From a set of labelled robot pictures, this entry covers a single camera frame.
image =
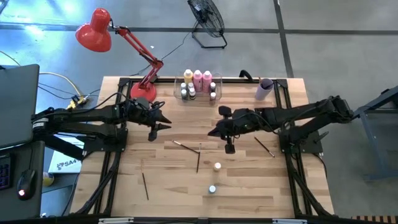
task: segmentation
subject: laptop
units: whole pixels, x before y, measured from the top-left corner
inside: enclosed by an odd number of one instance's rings
[[[39,65],[0,70],[0,149],[32,140]]]

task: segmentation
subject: lamp base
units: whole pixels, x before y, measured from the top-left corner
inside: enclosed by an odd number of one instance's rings
[[[156,98],[156,88],[152,83],[148,83],[147,89],[139,88],[139,83],[132,86],[130,91],[131,98],[144,97],[147,101],[153,102]]]

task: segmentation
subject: wooden table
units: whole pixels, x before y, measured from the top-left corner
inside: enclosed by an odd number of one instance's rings
[[[104,77],[98,102],[117,91],[120,77]],[[308,103],[304,81],[287,79],[292,106]],[[173,95],[173,83],[157,84],[158,101],[165,101],[163,114],[172,128],[159,131],[154,142],[148,142],[149,128],[128,123],[129,137],[122,154],[113,202],[112,216],[129,217],[218,217],[270,218],[293,217],[292,199],[286,163],[275,134],[259,131],[235,140],[235,154],[226,154],[225,142],[207,136],[222,117],[214,107],[184,106]],[[224,84],[218,106],[238,108],[276,107],[274,93],[256,101],[257,84]],[[114,98],[105,103],[114,103]],[[255,140],[257,136],[275,158]],[[199,172],[197,155],[172,142],[176,140],[193,149],[202,143]],[[71,211],[77,211],[98,185],[103,152],[92,153],[83,161]],[[213,172],[220,162],[222,169]],[[303,155],[307,184],[318,201],[333,213],[328,184],[322,163],[311,154]],[[146,198],[141,176],[145,173],[149,193]],[[210,195],[210,185],[217,186]],[[108,195],[104,193],[103,208]],[[301,191],[300,207],[304,211]]]

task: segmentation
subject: fan stand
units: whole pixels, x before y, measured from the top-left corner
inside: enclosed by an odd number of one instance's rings
[[[204,46],[204,45],[201,44],[201,42],[197,39],[197,37],[195,37],[195,34],[194,34],[194,32],[198,29],[198,26],[199,26],[199,22],[197,21],[197,22],[195,23],[195,26],[193,27],[192,38],[195,39],[195,41],[198,42],[198,44],[200,45],[201,48],[204,48],[204,49],[219,49],[219,48],[224,49],[224,48],[228,45],[228,43],[226,42],[226,39],[225,39],[225,37],[224,37],[224,34],[221,34],[221,37],[223,38],[223,40],[224,40],[224,42],[225,42],[225,45],[224,45],[224,46],[210,46],[210,47]]]

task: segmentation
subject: keyboard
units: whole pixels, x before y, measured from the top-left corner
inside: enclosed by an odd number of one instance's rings
[[[0,156],[0,190],[11,187],[11,155]]]

